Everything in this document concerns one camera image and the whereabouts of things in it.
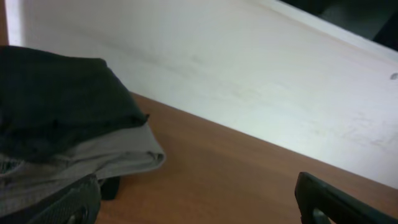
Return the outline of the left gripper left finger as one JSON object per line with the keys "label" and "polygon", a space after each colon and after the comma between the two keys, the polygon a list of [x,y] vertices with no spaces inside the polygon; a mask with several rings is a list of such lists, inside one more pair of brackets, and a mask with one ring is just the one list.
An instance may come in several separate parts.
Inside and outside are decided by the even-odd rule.
{"label": "left gripper left finger", "polygon": [[1,224],[94,223],[100,206],[100,186],[90,174],[33,206],[2,217]]}

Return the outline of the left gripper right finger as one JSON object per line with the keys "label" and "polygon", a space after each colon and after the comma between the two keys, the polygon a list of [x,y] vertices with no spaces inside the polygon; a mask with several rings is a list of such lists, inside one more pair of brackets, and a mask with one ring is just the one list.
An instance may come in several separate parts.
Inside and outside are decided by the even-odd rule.
{"label": "left gripper right finger", "polygon": [[397,224],[397,219],[370,207],[308,172],[300,172],[295,198],[302,224]]}

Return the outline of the black Nike t-shirt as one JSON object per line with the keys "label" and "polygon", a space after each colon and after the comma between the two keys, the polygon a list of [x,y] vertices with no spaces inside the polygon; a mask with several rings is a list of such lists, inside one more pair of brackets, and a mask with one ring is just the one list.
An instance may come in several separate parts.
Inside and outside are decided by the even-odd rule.
{"label": "black Nike t-shirt", "polygon": [[1,152],[44,161],[81,142],[147,122],[100,58],[1,47]]}

